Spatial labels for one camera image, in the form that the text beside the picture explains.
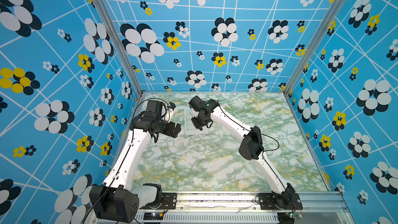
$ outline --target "blue wall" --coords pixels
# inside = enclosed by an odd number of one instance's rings
[[[333,2],[105,1],[146,91],[281,91]],[[144,24],[152,35],[134,30]],[[267,86],[253,87],[253,79]]]
[[[0,0],[0,223],[79,223],[112,165],[137,95],[90,1]]]
[[[346,0],[289,93],[356,223],[398,221],[397,14],[398,0]]]

